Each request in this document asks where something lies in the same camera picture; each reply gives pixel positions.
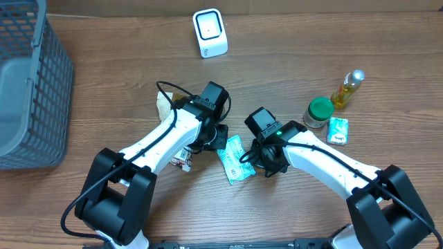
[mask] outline green lid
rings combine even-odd
[[[307,108],[310,116],[317,121],[325,121],[334,113],[334,104],[325,97],[317,97],[311,101]]]

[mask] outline wooden table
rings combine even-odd
[[[67,249],[95,243],[65,235],[60,216],[93,157],[132,145],[159,124],[155,81],[200,94],[214,81],[233,108],[229,136],[249,148],[244,119],[263,106],[302,122],[350,71],[367,80],[337,117],[350,121],[339,151],[382,169],[400,166],[443,232],[443,15],[441,12],[224,17],[229,52],[201,59],[191,17],[55,19],[76,75],[68,156],[59,167],[0,172],[0,248]],[[325,139],[326,130],[314,131]],[[229,185],[216,153],[157,181],[145,234],[184,243],[328,237],[350,222],[345,201],[307,173],[263,172]],[[72,230],[90,232],[73,215]],[[429,236],[419,248],[435,248]]]

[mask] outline wooden tabletop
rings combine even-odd
[[[336,117],[349,143],[333,146],[381,169],[409,175],[443,232],[443,14],[441,12],[224,17],[226,55],[201,59],[191,17],[55,19],[75,67],[68,155],[47,169],[0,172],[0,248],[78,249],[60,216],[79,194],[94,156],[119,151],[159,125],[155,81],[200,94],[209,81],[233,101],[229,136],[245,148],[244,119],[258,107],[302,122],[310,100],[330,96],[350,71],[366,80]],[[325,140],[325,129],[313,132]],[[257,171],[230,185],[214,152],[191,172],[168,165],[157,180],[145,235],[182,243],[328,237],[350,222],[344,200],[291,168]],[[73,215],[68,227],[91,232]],[[419,248],[435,248],[429,236]]]

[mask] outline basket handle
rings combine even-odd
[[[37,13],[37,23],[35,24],[34,36],[31,45],[33,48],[40,46],[44,31],[44,22],[46,20],[46,0],[37,0],[39,12]]]

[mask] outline bottle with yellow liquid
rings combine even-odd
[[[357,91],[361,82],[365,79],[365,72],[362,70],[355,70],[352,73],[346,75],[345,80],[338,88],[338,91],[331,95],[331,101],[336,109],[342,109],[345,107],[347,101],[351,98],[351,95]]]

